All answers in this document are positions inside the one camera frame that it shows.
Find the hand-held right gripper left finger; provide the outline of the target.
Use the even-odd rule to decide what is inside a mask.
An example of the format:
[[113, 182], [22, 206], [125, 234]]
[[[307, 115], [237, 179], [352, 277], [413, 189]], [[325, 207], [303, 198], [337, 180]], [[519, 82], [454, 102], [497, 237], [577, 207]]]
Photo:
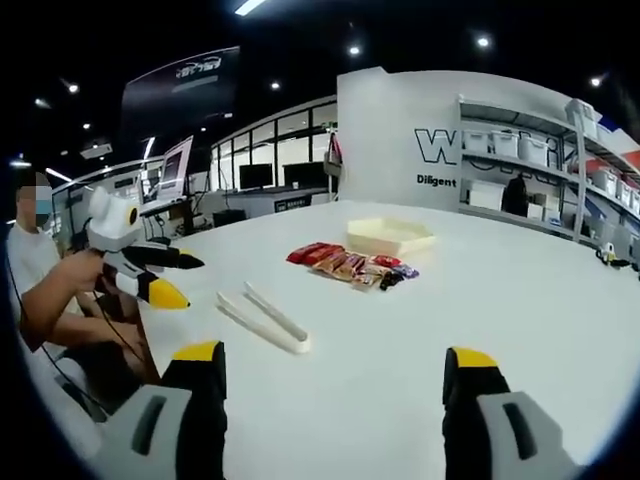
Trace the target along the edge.
[[222, 479], [226, 356], [210, 341], [174, 354], [158, 385], [145, 385], [107, 421], [104, 479]]

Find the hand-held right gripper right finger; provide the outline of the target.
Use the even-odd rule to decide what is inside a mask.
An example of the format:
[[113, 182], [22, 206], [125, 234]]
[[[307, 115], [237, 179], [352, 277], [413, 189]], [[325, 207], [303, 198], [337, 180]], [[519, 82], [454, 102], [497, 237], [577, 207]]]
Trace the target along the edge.
[[577, 479], [583, 467], [559, 424], [496, 361], [469, 348], [446, 351], [442, 435], [448, 479]]

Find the person's left hand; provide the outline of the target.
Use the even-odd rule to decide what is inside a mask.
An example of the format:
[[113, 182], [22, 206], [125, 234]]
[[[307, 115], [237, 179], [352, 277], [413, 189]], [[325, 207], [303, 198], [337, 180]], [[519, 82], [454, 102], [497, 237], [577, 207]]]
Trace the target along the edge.
[[83, 292], [104, 288], [103, 254], [94, 249], [87, 249], [73, 255], [73, 272], [78, 289]]

